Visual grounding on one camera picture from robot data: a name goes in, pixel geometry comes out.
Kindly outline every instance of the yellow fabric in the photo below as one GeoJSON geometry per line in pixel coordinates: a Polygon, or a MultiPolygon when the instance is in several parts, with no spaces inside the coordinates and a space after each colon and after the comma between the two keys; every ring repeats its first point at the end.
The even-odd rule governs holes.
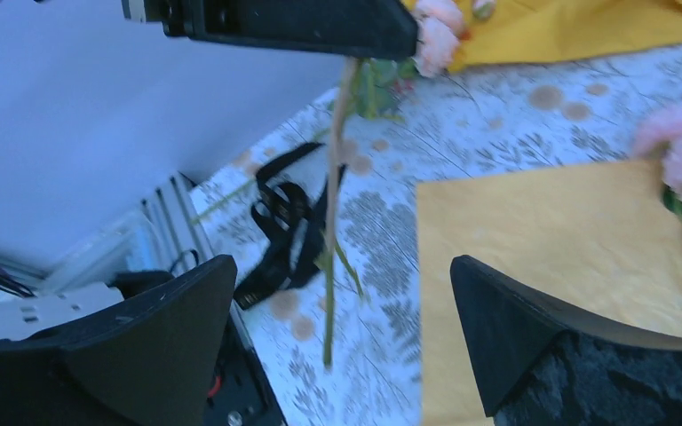
{"type": "MultiPolygon", "coordinates": [[[[404,0],[412,8],[416,0],[404,0]]],[[[472,20],[472,0],[456,0],[472,20]]],[[[478,64],[550,63],[682,43],[682,0],[497,0],[471,22],[451,73],[478,64]]]]}
{"type": "Polygon", "coordinates": [[[449,278],[471,255],[584,309],[682,336],[682,226],[651,162],[421,184],[424,426],[485,419],[449,278]]]}

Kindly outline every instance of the table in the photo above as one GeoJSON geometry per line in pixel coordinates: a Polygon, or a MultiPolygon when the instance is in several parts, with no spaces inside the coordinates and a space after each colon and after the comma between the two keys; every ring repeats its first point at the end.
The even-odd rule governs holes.
{"type": "MultiPolygon", "coordinates": [[[[260,164],[328,127],[331,96],[195,189],[198,211],[249,182],[260,164]]],[[[288,423],[419,424],[417,182],[621,160],[638,120],[680,98],[682,46],[673,46],[549,66],[474,67],[418,81],[400,104],[403,122],[351,119],[339,239],[370,303],[361,303],[353,283],[341,277],[330,372],[321,361],[322,277],[244,314],[288,423]]],[[[319,152],[287,175],[319,194],[325,168],[319,152]]],[[[214,251],[232,254],[240,277],[267,244],[249,214],[257,197],[248,186],[203,222],[214,251]]]]}

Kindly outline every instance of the white wall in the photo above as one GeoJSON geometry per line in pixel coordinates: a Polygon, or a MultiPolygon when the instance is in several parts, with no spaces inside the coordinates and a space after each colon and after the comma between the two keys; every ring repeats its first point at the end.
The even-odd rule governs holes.
{"type": "Polygon", "coordinates": [[[48,269],[176,170],[205,179],[340,59],[165,37],[121,0],[0,3],[0,255],[48,269]]]}

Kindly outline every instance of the patterned tablecloth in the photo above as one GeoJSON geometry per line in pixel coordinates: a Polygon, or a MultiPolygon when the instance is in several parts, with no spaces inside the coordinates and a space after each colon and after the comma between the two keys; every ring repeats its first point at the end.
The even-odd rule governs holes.
{"type": "MultiPolygon", "coordinates": [[[[322,277],[243,316],[289,425],[419,424],[416,182],[620,160],[637,121],[679,98],[682,46],[551,66],[471,68],[418,81],[400,105],[401,122],[351,119],[339,239],[371,303],[361,303],[339,275],[330,372],[321,361],[322,277]]],[[[329,101],[330,93],[195,189],[195,207],[206,210],[260,164],[327,128],[329,101]]],[[[319,194],[325,169],[321,150],[287,175],[319,194]]],[[[242,277],[267,245],[249,214],[257,197],[252,185],[204,222],[215,251],[232,254],[242,277]]]]}

